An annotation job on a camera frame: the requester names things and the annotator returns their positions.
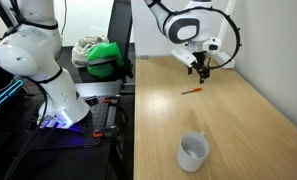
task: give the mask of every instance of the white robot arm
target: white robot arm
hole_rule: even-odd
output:
[[[211,0],[191,0],[182,11],[168,9],[161,0],[144,1],[156,17],[158,28],[164,36],[175,44],[188,42],[188,49],[177,47],[171,54],[189,68],[189,74],[192,68],[196,69],[200,83],[210,76],[211,69],[218,68],[204,64],[207,53],[215,53],[221,46],[221,40],[211,36],[211,11],[222,14],[233,27],[237,39],[234,56],[237,54],[240,46],[239,29],[228,15],[212,8]]]
[[[12,11],[16,32],[0,42],[0,67],[26,76],[47,93],[46,118],[41,127],[68,129],[83,119],[89,106],[79,96],[69,72],[55,61],[61,38],[54,16],[53,0],[2,0]],[[39,110],[39,121],[45,103]]]

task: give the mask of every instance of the black floor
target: black floor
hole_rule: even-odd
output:
[[[70,75],[75,83],[82,83],[82,80],[79,76],[78,70],[73,66],[71,62],[71,54],[72,54],[72,47],[64,47],[61,57],[58,59],[58,64],[67,69],[70,72]],[[134,44],[131,44],[129,47],[129,54],[128,54],[129,59],[133,63],[135,67],[135,47]],[[132,83],[135,82],[135,79],[127,79],[127,82]],[[133,155],[134,155],[134,148],[133,148],[133,143],[134,143],[134,103],[135,103],[135,96],[134,95],[125,95],[122,96],[122,105],[124,106],[124,110],[128,116],[128,122],[126,124],[124,123],[119,123],[119,128],[120,131],[123,132],[123,162],[122,162],[122,168],[115,171],[113,168],[113,165],[109,164],[108,168],[108,174],[107,174],[107,180],[115,180],[117,179],[116,174],[120,173],[119,179],[133,179]],[[122,122],[121,120],[121,112],[117,113],[117,119],[116,122]]]

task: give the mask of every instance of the table surface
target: table surface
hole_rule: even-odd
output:
[[[198,82],[173,57],[136,61],[134,179],[297,179],[297,128],[285,116],[235,70]],[[195,173],[177,164],[190,131],[210,144]]]
[[[82,83],[76,84],[76,88],[82,97],[116,95],[119,93],[120,83],[121,81]],[[116,107],[109,106],[106,126],[114,124],[115,114]],[[111,138],[104,138],[98,146],[30,151],[21,160],[12,178],[106,179],[110,146]],[[0,179],[4,176],[13,155],[15,154],[6,154],[3,157],[5,163],[0,164]]]

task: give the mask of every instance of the wooden table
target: wooden table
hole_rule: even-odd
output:
[[[235,70],[214,70],[198,82],[172,57],[136,61],[135,180],[297,179],[297,128],[285,116]],[[176,159],[190,131],[205,131],[210,144],[195,173]]]

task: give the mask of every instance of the cup handle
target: cup handle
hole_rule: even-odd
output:
[[[201,135],[202,137],[206,137],[206,133],[205,133],[205,131],[202,131],[202,132],[200,133],[200,135]]]

